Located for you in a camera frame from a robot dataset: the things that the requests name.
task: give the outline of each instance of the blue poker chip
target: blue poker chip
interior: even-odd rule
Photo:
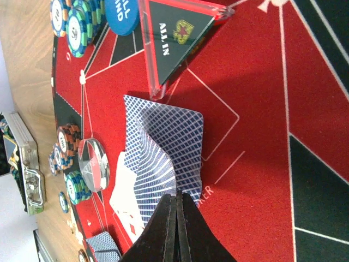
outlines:
[[[105,0],[104,2],[105,15],[113,32],[117,35],[132,33],[140,22],[138,1]]]
[[[63,212],[68,213],[69,206],[68,206],[68,201],[67,201],[67,198],[65,197],[65,194],[63,192],[60,192],[58,195],[58,198],[59,198],[59,203],[61,205]]]

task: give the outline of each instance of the poker chip case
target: poker chip case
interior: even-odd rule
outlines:
[[[37,143],[17,112],[3,115],[18,145],[28,214],[31,216],[41,213],[44,210],[46,193],[44,175],[39,170]]]

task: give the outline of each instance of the red felt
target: red felt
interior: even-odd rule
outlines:
[[[261,2],[236,6],[233,18],[161,102],[203,113],[199,208],[219,241],[238,261],[293,261],[279,7],[270,3],[265,13],[257,8]],[[292,4],[282,9],[290,132],[349,180],[349,152],[343,143],[349,138],[348,101]],[[104,204],[93,193],[76,207],[83,231],[90,237],[108,230],[124,253],[131,241],[109,205],[117,159],[125,149],[123,95],[149,96],[144,53],[109,67],[114,44],[109,31],[87,74],[91,77],[81,101],[80,69],[92,48],[67,62],[66,41],[59,39],[56,89],[76,111],[84,104],[84,137],[93,135],[102,143],[110,164]]]

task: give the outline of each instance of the red acrylic triangle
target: red acrylic triangle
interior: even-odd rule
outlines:
[[[149,94],[157,100],[233,10],[198,0],[139,0],[139,7]]]

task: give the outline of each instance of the green poker chip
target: green poker chip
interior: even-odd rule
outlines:
[[[80,201],[88,200],[91,198],[92,192],[88,189],[79,171],[70,172],[67,175],[67,178],[69,178],[74,184],[71,187],[74,188],[75,194],[80,199]]]
[[[97,25],[99,28],[102,24],[102,10],[100,6],[100,0],[90,0],[90,1],[93,1],[94,5],[96,6],[96,18],[97,18]]]
[[[92,11],[91,7],[85,0],[75,0],[73,3],[73,7],[76,10],[80,10],[83,12],[83,20],[86,23],[87,30],[87,44],[92,42],[93,38],[93,19],[92,19]]]
[[[70,173],[66,176],[66,186],[70,201],[73,205],[77,205],[82,201],[83,191],[78,181],[75,177],[71,176]]]
[[[71,54],[82,57],[88,45],[87,26],[83,12],[72,8],[68,14],[67,41]]]
[[[100,13],[102,15],[101,24],[105,21],[105,5],[104,0],[100,0]]]
[[[92,25],[93,25],[93,38],[97,35],[99,24],[97,23],[97,7],[93,0],[88,1],[89,7],[91,8],[91,15],[92,15]]]

